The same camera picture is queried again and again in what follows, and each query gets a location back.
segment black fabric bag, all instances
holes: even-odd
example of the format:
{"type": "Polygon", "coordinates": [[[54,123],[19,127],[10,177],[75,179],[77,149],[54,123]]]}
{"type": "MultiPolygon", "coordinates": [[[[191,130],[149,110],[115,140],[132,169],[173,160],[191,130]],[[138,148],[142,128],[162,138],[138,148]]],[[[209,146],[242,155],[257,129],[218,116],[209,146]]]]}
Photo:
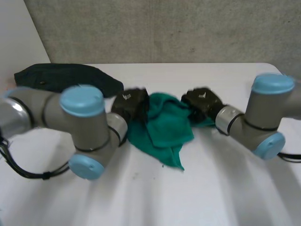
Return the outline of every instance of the black fabric bag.
{"type": "Polygon", "coordinates": [[[79,64],[36,64],[15,73],[17,86],[61,93],[70,86],[88,84],[99,88],[104,97],[123,90],[122,82],[98,68],[79,64]]]}

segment green towel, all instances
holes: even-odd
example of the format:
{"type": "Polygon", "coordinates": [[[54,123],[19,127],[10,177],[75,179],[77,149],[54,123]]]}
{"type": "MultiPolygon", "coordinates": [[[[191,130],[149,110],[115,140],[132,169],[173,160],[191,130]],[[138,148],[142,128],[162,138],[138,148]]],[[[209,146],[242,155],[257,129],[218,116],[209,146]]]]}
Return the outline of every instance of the green towel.
{"type": "MultiPolygon", "coordinates": [[[[128,140],[163,164],[184,170],[179,152],[184,143],[194,138],[188,119],[190,114],[187,104],[177,98],[165,93],[153,93],[150,95],[148,122],[131,122],[127,132],[128,140]]],[[[196,127],[213,125],[212,120],[206,119],[196,127]]]]}

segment table surface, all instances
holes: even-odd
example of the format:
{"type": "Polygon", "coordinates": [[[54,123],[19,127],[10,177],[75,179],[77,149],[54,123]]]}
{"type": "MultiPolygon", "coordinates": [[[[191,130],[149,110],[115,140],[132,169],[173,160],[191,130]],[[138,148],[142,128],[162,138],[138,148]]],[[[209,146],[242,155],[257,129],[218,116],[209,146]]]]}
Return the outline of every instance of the table surface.
{"type": "MultiPolygon", "coordinates": [[[[122,81],[178,98],[209,86],[225,103],[246,109],[256,75],[270,64],[93,65],[122,81]]],[[[113,99],[106,101],[106,110],[113,99]]],[[[283,119],[284,152],[300,153],[301,124],[283,119]]],[[[296,226],[301,223],[301,165],[263,161],[215,129],[193,129],[180,152],[184,172],[162,164],[128,142],[101,178],[72,172],[49,181],[18,176],[0,160],[0,218],[4,226],[296,226]]],[[[21,167],[54,169],[74,152],[69,134],[35,129],[12,139],[21,167]]]]}

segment light blue joint cap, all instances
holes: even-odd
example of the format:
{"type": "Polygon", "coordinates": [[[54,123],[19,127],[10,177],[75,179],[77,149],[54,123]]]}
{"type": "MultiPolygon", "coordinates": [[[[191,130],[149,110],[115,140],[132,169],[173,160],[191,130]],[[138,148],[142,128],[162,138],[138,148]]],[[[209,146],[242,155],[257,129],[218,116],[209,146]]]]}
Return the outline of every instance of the light blue joint cap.
{"type": "Polygon", "coordinates": [[[61,94],[60,105],[70,115],[93,117],[104,111],[103,93],[89,85],[69,87],[61,94]]]}
{"type": "Polygon", "coordinates": [[[88,180],[98,179],[104,171],[102,164],[82,154],[73,155],[69,160],[69,167],[74,174],[88,180]]]}
{"type": "Polygon", "coordinates": [[[274,133],[273,135],[262,141],[253,151],[261,159],[268,160],[277,156],[285,145],[285,137],[282,133],[274,133]]]}
{"type": "Polygon", "coordinates": [[[294,79],[290,76],[264,73],[255,78],[252,92],[265,95],[282,94],[292,91],[294,87],[294,79]]]}
{"type": "Polygon", "coordinates": [[[8,98],[13,92],[18,91],[18,90],[24,90],[24,89],[32,89],[32,88],[26,87],[26,86],[18,86],[14,89],[10,89],[10,90],[7,90],[6,92],[4,92],[2,97],[3,98],[8,98]]]}

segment dark green cloth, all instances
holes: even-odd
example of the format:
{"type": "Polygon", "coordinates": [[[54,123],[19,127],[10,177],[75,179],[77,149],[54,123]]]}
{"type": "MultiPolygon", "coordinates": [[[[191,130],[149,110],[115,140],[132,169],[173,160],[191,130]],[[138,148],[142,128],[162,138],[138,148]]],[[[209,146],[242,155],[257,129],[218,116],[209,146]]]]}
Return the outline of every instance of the dark green cloth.
{"type": "MultiPolygon", "coordinates": [[[[131,122],[127,132],[128,140],[163,164],[184,170],[179,152],[184,143],[194,138],[188,119],[190,114],[189,107],[177,98],[165,93],[153,93],[150,95],[148,122],[131,122]]],[[[206,119],[196,126],[213,125],[213,121],[206,119]]]]}
{"type": "Polygon", "coordinates": [[[79,64],[36,64],[15,73],[17,86],[61,93],[70,86],[87,84],[99,88],[104,97],[123,90],[122,82],[98,68],[79,64]]]}

